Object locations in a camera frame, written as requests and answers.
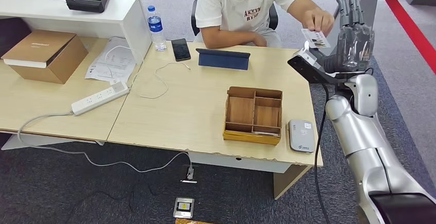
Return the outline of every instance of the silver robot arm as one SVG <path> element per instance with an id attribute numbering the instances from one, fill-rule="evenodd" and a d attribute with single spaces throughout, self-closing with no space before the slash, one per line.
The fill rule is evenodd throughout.
<path id="1" fill-rule="evenodd" d="M 360 74 L 344 85 L 354 101 L 337 94 L 325 109 L 354 174 L 360 223 L 436 223 L 436 200 L 400 164 L 380 125 L 375 78 Z"/>
<path id="2" fill-rule="evenodd" d="M 436 200 L 403 168 L 378 120 L 377 82 L 365 72 L 374 32 L 356 0 L 337 1 L 343 19 L 335 54 L 306 43 L 288 64 L 310 84 L 336 87 L 325 111 L 354 174 L 360 223 L 436 223 Z"/>

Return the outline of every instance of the human hand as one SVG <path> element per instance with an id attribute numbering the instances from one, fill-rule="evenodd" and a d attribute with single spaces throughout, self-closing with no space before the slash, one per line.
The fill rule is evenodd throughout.
<path id="1" fill-rule="evenodd" d="M 254 33 L 253 43 L 258 47 L 266 47 L 266 39 L 256 32 L 253 33 Z"/>
<path id="2" fill-rule="evenodd" d="M 322 31 L 327 36 L 332 30 L 335 18 L 327 11 L 315 8 L 304 13 L 303 27 L 309 30 Z"/>

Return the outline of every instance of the white t-shirt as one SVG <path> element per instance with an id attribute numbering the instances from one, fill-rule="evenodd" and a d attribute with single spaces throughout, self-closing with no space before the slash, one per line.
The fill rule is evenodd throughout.
<path id="1" fill-rule="evenodd" d="M 198 0 L 196 24 L 198 28 L 257 31 L 269 26 L 269 8 L 274 1 L 286 11 L 295 0 Z"/>

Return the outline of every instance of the wooden organizer box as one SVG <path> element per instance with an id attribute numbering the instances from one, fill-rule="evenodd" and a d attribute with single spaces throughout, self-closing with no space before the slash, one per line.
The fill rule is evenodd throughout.
<path id="1" fill-rule="evenodd" d="M 224 139 L 277 145 L 281 138 L 282 91 L 230 87 Z"/>

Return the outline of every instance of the blue tablet case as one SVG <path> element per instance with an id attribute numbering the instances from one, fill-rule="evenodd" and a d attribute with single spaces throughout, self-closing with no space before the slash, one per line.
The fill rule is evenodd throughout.
<path id="1" fill-rule="evenodd" d="M 248 69 L 248 59 L 250 53 L 232 52 L 213 49 L 196 49 L 200 55 L 198 56 L 198 65 L 213 66 L 231 69 Z"/>

